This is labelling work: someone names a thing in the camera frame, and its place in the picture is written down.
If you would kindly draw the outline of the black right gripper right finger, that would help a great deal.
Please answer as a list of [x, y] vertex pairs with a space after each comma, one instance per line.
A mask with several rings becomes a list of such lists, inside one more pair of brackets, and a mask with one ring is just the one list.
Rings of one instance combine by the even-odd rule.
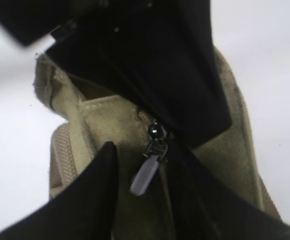
[[167, 182], [179, 240], [290, 240], [290, 226], [237, 196], [183, 145], [170, 142]]

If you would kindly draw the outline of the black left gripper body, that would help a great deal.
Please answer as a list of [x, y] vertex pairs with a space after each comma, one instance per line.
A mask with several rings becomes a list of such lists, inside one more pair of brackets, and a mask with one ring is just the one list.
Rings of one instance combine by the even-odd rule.
[[139, 0], [0, 0], [0, 25], [29, 46], [58, 26], [126, 14]]

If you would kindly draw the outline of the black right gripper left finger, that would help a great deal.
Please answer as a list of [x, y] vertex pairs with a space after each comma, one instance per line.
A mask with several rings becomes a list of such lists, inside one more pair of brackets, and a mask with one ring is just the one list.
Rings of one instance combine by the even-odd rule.
[[110, 240], [117, 198], [117, 148], [106, 142], [68, 187], [0, 240]]

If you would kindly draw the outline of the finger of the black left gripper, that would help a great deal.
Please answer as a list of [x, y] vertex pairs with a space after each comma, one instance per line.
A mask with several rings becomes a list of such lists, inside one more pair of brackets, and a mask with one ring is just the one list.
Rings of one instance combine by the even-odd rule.
[[232, 125], [209, 23], [188, 27], [139, 14], [119, 27], [74, 33], [46, 53], [67, 73], [143, 107], [187, 145]]

